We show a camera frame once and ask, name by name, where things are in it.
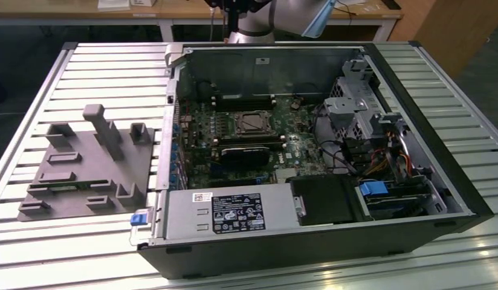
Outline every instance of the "power supply label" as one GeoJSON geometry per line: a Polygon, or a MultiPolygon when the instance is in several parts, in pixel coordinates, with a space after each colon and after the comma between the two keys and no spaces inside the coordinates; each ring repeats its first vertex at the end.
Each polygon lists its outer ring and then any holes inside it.
{"type": "Polygon", "coordinates": [[[213,196],[211,208],[213,232],[216,234],[265,229],[259,193],[213,196]]]}

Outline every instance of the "cpu socket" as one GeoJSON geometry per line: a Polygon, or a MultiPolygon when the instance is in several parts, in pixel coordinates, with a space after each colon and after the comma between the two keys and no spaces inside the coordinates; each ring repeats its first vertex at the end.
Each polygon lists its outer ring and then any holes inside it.
{"type": "Polygon", "coordinates": [[[241,112],[233,115],[237,135],[273,134],[267,112],[241,112]]]}

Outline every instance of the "circuit board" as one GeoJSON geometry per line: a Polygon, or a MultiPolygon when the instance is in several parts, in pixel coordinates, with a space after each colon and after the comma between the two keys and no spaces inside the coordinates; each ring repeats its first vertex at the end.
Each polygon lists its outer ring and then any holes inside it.
{"type": "Polygon", "coordinates": [[[184,157],[188,188],[208,188],[216,182],[257,179],[257,184],[283,182],[279,173],[288,176],[318,175],[326,173],[326,165],[314,144],[311,127],[312,105],[295,106],[294,97],[275,98],[271,111],[243,112],[247,115],[268,116],[268,130],[281,138],[285,147],[271,150],[264,166],[249,170],[225,169],[215,160],[215,139],[220,134],[235,136],[236,119],[240,112],[215,112],[205,103],[188,102],[181,108],[181,127],[184,128],[184,157]]]}

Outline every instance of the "blue tab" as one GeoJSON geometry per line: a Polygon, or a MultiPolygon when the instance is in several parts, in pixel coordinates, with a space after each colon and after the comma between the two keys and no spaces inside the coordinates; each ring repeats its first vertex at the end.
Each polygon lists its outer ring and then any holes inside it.
{"type": "Polygon", "coordinates": [[[147,225],[147,213],[133,214],[130,217],[130,225],[147,225]]]}
{"type": "Polygon", "coordinates": [[[362,195],[386,195],[388,193],[383,181],[368,181],[360,184],[362,195]]]}

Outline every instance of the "slotted metal table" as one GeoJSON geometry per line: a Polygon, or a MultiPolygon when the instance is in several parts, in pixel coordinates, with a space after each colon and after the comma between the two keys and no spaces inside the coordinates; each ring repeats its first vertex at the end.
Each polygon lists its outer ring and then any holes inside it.
{"type": "MultiPolygon", "coordinates": [[[[392,42],[376,47],[495,212],[493,219],[412,253],[171,281],[135,252],[129,214],[17,222],[50,123],[92,130],[81,116],[90,103],[104,105],[118,129],[144,122],[157,130],[168,113],[165,44],[80,43],[62,49],[0,161],[0,289],[497,289],[498,131],[422,48],[392,42]]],[[[155,199],[160,140],[157,131],[147,205],[155,199]]]]}

